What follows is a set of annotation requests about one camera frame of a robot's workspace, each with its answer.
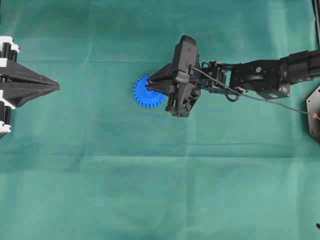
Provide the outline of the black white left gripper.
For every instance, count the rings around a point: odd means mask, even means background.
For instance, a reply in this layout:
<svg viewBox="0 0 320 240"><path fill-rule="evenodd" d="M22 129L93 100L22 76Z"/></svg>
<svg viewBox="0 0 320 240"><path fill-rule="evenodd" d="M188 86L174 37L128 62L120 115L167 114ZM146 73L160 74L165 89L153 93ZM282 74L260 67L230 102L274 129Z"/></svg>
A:
<svg viewBox="0 0 320 240"><path fill-rule="evenodd" d="M13 82L0 84L0 137L12 130L11 111L60 89L60 84L17 63L20 47L11 36L0 37L0 75Z"/></svg>

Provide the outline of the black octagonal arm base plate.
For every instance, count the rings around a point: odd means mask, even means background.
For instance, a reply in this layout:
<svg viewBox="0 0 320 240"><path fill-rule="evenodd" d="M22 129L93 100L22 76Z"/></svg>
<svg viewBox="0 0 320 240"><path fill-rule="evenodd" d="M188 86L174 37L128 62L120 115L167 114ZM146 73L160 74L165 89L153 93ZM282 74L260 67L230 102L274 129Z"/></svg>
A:
<svg viewBox="0 0 320 240"><path fill-rule="evenodd" d="M320 143L320 86L306 98L306 108L311 115L308 117L309 135Z"/></svg>

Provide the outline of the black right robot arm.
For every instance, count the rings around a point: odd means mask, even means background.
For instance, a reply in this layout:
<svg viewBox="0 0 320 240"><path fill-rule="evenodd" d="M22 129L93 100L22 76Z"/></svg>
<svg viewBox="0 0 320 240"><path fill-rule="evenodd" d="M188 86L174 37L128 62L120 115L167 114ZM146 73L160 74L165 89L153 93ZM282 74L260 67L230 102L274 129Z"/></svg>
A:
<svg viewBox="0 0 320 240"><path fill-rule="evenodd" d="M277 99L290 96L292 85L320 76L320 52L306 50L276 60L238 64L218 61L187 64L186 70L178 72L167 64L145 86L148 91L168 97L165 110L175 117L187 118L202 90L222 94L230 102L253 91L258 94L258 101L276 104Z"/></svg>

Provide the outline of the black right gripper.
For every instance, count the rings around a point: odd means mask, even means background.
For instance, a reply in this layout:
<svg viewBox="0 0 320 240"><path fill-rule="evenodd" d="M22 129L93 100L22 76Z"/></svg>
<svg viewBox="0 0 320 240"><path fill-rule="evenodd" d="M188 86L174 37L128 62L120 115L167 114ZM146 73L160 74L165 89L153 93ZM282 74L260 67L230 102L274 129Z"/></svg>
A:
<svg viewBox="0 0 320 240"><path fill-rule="evenodd" d="M168 63L149 77L152 91L168 96L165 111L174 117L187 118L201 95L197 87L197 73L187 66L187 72L173 71L173 64Z"/></svg>

